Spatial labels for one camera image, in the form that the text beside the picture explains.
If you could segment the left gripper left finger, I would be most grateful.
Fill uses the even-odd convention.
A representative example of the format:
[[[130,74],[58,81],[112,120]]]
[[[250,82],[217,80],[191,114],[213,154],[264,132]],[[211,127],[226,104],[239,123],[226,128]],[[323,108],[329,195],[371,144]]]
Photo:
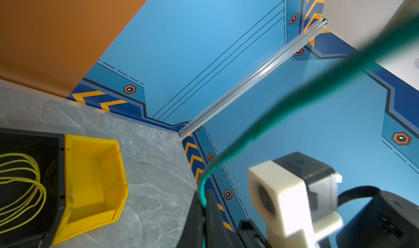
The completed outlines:
[[[204,212],[199,195],[195,192],[177,248],[204,247]]]

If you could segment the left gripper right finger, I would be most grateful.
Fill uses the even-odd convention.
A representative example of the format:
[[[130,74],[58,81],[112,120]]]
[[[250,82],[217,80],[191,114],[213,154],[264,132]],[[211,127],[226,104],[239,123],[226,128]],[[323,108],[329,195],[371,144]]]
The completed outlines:
[[[224,226],[216,195],[212,190],[206,192],[205,208],[205,247],[206,248],[243,248],[237,233]]]

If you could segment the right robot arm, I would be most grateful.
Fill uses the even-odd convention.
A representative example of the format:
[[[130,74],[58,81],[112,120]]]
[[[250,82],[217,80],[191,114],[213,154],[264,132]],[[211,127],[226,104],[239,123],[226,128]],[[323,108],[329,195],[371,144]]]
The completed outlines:
[[[246,247],[326,248],[328,236],[339,230],[340,248],[416,248],[419,245],[419,208],[414,203],[374,186],[359,186],[342,194],[337,186],[276,191],[260,183],[249,187],[257,211],[266,221],[263,236],[253,221],[241,221],[239,235]],[[371,201],[346,225],[338,207],[361,198]]]

